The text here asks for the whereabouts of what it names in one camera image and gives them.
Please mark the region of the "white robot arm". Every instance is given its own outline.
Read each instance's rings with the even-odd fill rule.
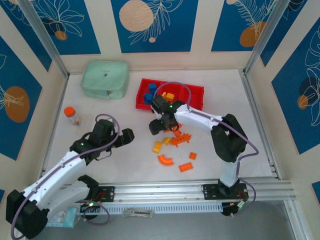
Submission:
[[[129,144],[134,137],[129,128],[122,130],[122,135],[116,134],[113,122],[100,119],[93,131],[76,140],[62,160],[42,178],[22,192],[13,190],[8,195],[6,220],[28,239],[32,239],[45,228],[48,219],[58,212],[78,201],[94,200],[105,188],[91,177],[81,176],[83,170],[93,160],[98,160],[101,152],[110,152],[111,148]],[[61,189],[73,181],[75,183]]]
[[[222,172],[219,181],[224,187],[221,190],[228,192],[239,182],[237,176],[238,159],[245,151],[247,142],[219,123],[225,121],[246,137],[233,115],[228,114],[222,117],[208,114],[187,106],[182,101],[170,103],[161,95],[152,100],[151,108],[157,118],[149,124],[149,129],[153,135],[163,130],[172,130],[178,126],[178,123],[211,133],[215,152],[222,159]]]

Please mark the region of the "floor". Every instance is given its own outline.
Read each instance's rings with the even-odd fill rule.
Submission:
[[[85,168],[87,174],[99,183],[134,183],[218,179],[221,160],[216,155],[210,132],[202,132],[184,125],[183,133],[192,135],[190,143],[179,147],[163,146],[160,152],[172,158],[173,166],[163,166],[152,152],[156,141],[172,133],[152,136],[149,123],[155,119],[150,111],[135,108],[136,94],[142,78],[178,81],[204,86],[203,111],[225,116],[233,114],[238,119],[248,138],[257,146],[260,154],[241,162],[241,177],[267,177],[272,172],[264,151],[255,120],[243,88],[238,70],[172,70],[172,71],[133,71],[127,93],[122,99],[97,99],[86,97],[81,89],[81,75],[71,75],[58,119],[46,171],[50,170],[69,150],[72,143],[90,132],[97,114],[114,116],[121,129],[131,128],[135,139],[132,143],[112,151],[112,156],[94,161]],[[80,126],[73,126],[64,116],[63,109],[73,106],[81,116]],[[189,159],[189,153],[197,153],[196,160]],[[248,146],[245,153],[252,153]],[[192,161],[193,169],[180,173],[178,166]]]
[[[72,228],[47,227],[34,240],[294,240],[283,202],[256,202],[244,214],[158,214],[152,218],[112,215],[108,225],[82,220]]]

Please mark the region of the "white table surface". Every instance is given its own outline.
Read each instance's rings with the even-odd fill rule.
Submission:
[[[158,181],[183,181],[218,179],[221,173],[221,160],[216,155],[210,132],[201,132],[183,125],[181,131],[191,134],[190,143],[179,147],[163,145],[160,155],[173,158],[173,166],[159,163],[157,154],[152,152],[156,141],[173,137],[173,133],[151,135],[149,123],[155,119],[150,111],[135,108],[136,94],[142,78],[204,86],[203,111],[225,116],[236,116],[248,138],[260,151],[258,156],[245,158],[241,162],[241,177],[267,177],[272,172],[260,139],[249,102],[238,70],[172,70],[172,71],[133,71],[127,93],[122,99],[98,99],[86,97],[81,88],[82,75],[71,75],[62,103],[61,113],[54,134],[46,171],[54,167],[69,150],[72,143],[93,129],[95,116],[107,113],[114,116],[121,129],[131,128],[135,138],[128,145],[113,149],[112,156],[89,164],[84,174],[99,183],[134,183]],[[81,116],[80,126],[73,126],[63,110],[73,106]],[[197,153],[196,160],[189,159],[189,153]],[[245,153],[252,153],[250,146]],[[192,162],[193,169],[180,173],[178,166]]]

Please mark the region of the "mint green pouch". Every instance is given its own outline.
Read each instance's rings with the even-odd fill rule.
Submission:
[[[126,95],[128,82],[127,62],[93,60],[84,70],[81,86],[91,98],[121,99]]]

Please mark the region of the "clear plastic bottle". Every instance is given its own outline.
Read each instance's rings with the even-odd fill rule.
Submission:
[[[73,125],[80,124],[80,117],[77,115],[76,110],[72,106],[67,106],[64,109],[64,114],[71,121]]]

